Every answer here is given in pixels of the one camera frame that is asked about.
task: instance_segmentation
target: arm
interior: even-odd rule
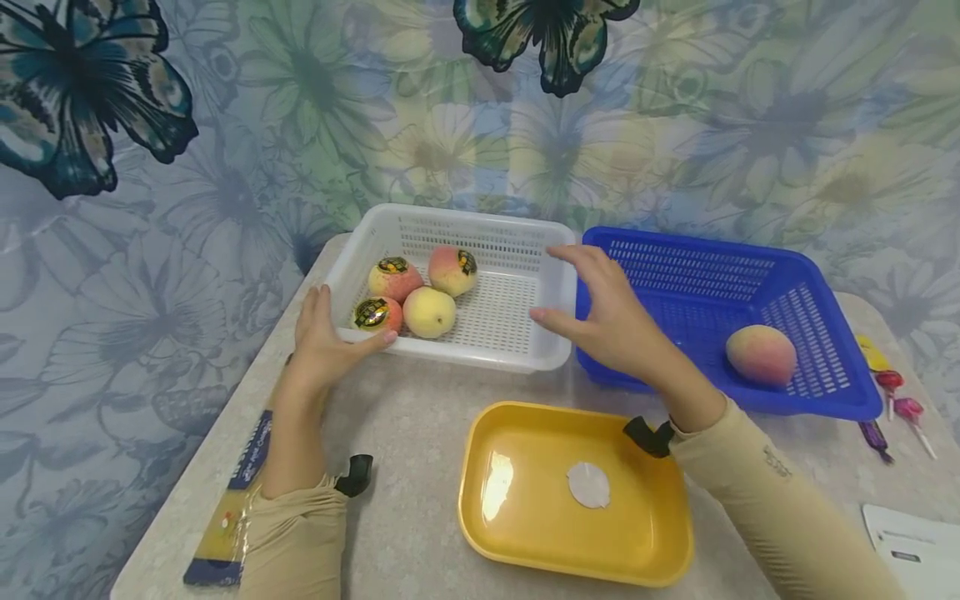
[[[356,345],[341,341],[329,288],[307,293],[293,358],[271,397],[270,447],[247,516],[241,598],[340,598],[347,498],[326,474],[321,418],[330,388],[395,339],[388,332]]]
[[[550,252],[577,268],[592,309],[586,321],[544,308],[531,317],[660,393],[678,464],[724,507],[781,597],[905,598],[866,538],[663,335],[619,265],[587,246]]]

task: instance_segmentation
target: table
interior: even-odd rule
[[[347,238],[339,235],[324,248],[120,573],[113,600],[235,595],[235,588],[186,587],[183,571],[293,349],[300,301],[310,285],[324,280]],[[838,298],[854,332],[869,335],[903,374],[902,393],[933,406],[879,313],[855,296]],[[635,588],[480,557],[457,522],[460,470],[474,417],[501,399],[665,419],[654,397],[602,389],[587,380],[573,357],[556,372],[533,375],[374,357],[338,388],[324,423],[331,468],[346,470],[347,458],[357,453],[375,460],[371,487],[350,503],[345,599],[776,598],[720,506],[694,486],[688,488],[696,557],[672,588]],[[879,461],[856,423],[754,418],[851,519],[862,522],[860,505],[867,502],[960,523],[960,448],[935,410],[924,416],[924,431],[940,457],[935,462],[906,423],[881,421],[897,458],[892,467]]]

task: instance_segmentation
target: floral wallpaper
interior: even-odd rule
[[[0,589],[99,598],[384,202],[804,252],[960,439],[960,1],[0,0]]]

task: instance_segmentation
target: paper sheet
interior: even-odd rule
[[[960,525],[863,505],[876,552],[913,600],[960,600]]]

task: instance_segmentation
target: yellow plastic tray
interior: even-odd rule
[[[473,548],[502,563],[648,588],[676,583],[693,558],[680,469],[625,434],[627,419],[500,402],[470,429],[460,484],[460,527]],[[588,509],[566,472],[593,463],[611,502]]]

